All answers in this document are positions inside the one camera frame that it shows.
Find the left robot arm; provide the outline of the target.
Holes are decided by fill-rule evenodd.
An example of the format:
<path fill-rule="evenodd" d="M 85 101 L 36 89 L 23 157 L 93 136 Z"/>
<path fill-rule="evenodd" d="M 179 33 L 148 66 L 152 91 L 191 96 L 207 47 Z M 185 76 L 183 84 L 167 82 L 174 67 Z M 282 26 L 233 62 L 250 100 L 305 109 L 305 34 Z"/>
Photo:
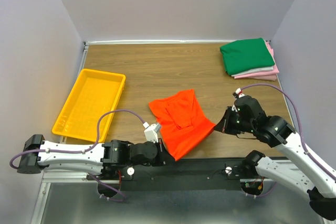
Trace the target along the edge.
<path fill-rule="evenodd" d="M 133 144 L 113 140 L 96 145 L 60 144 L 41 134 L 30 137 L 19 154 L 16 170 L 20 174 L 39 174 L 42 170 L 70 170 L 112 179 L 124 168 L 163 166 L 168 152 L 161 141 Z"/>

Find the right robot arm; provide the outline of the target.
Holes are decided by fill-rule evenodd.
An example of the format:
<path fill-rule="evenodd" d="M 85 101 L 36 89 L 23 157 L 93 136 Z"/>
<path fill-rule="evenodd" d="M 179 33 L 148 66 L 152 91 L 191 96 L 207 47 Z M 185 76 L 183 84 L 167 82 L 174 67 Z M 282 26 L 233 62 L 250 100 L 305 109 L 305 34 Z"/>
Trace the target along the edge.
<path fill-rule="evenodd" d="M 214 130 L 229 135 L 251 133 L 257 140 L 275 148 L 289 159 L 298 172 L 286 168 L 259 151 L 251 151 L 235 171 L 246 177 L 266 177 L 300 193 L 312 210 L 324 219 L 335 220 L 335 169 L 323 161 L 304 142 L 300 134 L 282 117 L 267 116 L 259 102 L 249 95 L 234 95 L 233 106 Z"/>

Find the orange t-shirt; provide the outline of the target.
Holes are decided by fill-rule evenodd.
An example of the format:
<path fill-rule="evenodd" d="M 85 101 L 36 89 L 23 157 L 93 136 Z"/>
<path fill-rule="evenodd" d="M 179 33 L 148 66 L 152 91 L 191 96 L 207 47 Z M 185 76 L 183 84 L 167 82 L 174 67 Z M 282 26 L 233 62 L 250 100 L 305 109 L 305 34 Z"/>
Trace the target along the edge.
<path fill-rule="evenodd" d="M 193 89 L 153 100 L 149 108 L 162 126 L 167 151 L 176 161 L 206 139 L 215 127 L 205 116 Z"/>

